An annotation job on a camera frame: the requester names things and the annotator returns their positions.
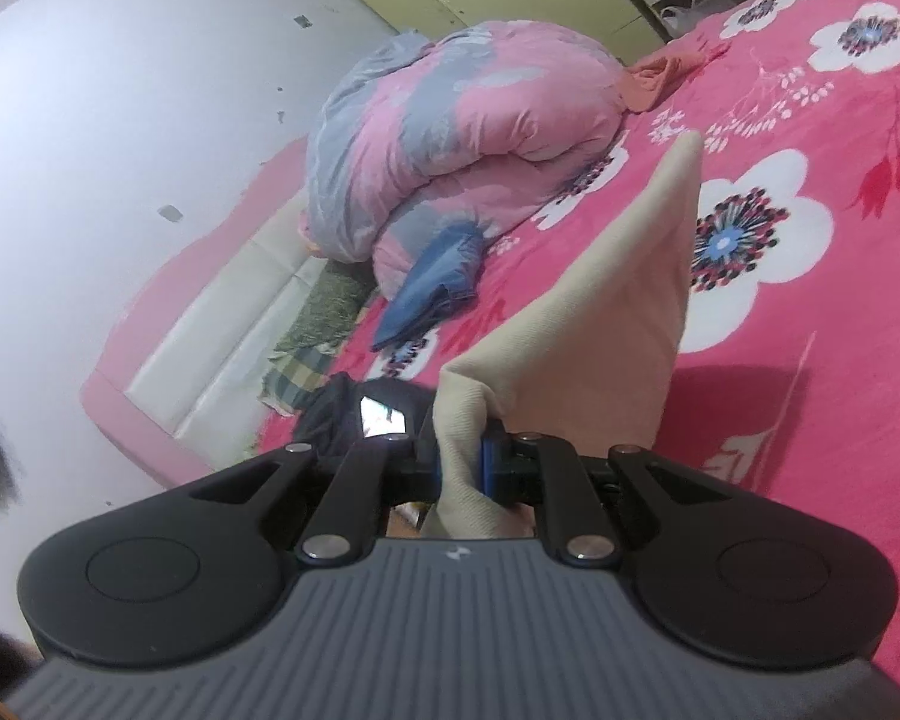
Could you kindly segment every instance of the floral bedsheet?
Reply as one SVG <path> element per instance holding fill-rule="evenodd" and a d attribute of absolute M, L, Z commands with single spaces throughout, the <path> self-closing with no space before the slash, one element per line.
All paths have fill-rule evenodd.
<path fill-rule="evenodd" d="M 656 448 L 861 533 L 900 581 L 900 0 L 752 0 L 680 42 L 720 41 L 726 53 L 496 242 L 472 310 L 374 355 L 378 305 L 338 368 L 435 385 L 698 129 L 693 287 Z M 900 681 L 900 602 L 876 661 Z"/>

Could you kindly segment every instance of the gray plastic panel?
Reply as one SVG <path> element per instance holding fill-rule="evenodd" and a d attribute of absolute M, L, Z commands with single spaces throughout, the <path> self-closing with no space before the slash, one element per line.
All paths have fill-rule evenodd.
<path fill-rule="evenodd" d="M 21 720 L 887 720 L 900 689 L 866 661 L 767 674 L 706 659 L 615 576 L 537 541 L 383 539 L 305 574 L 263 630 L 207 661 L 119 674 L 58 659 L 8 704 Z"/>

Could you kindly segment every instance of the white plastic bag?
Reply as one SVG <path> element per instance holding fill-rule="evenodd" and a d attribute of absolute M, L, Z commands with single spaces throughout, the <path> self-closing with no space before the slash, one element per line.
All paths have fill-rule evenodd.
<path fill-rule="evenodd" d="M 691 0 L 690 7 L 665 7 L 660 11 L 667 31 L 672 37 L 680 37 L 701 23 L 707 16 L 722 13 L 735 6 L 732 0 Z"/>

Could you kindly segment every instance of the beige fabric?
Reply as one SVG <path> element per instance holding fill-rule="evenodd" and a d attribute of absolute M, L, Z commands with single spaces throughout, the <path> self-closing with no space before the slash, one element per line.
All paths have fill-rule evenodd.
<path fill-rule="evenodd" d="M 653 443 L 686 315 L 702 150 L 698 133 L 680 135 L 551 290 L 442 367 L 443 485 L 426 536 L 527 533 L 525 519 L 473 485 L 489 416 L 511 431 L 565 437 L 581 454 Z"/>

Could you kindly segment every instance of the pink and gray comforter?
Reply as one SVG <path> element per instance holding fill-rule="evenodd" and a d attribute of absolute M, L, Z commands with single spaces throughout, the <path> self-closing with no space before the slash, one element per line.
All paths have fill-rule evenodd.
<path fill-rule="evenodd" d="M 342 262 L 373 258 L 392 298 L 447 223 L 495 239 L 605 154 L 624 74 L 602 46 L 538 22 L 486 22 L 437 44 L 394 37 L 324 104 L 301 232 Z"/>

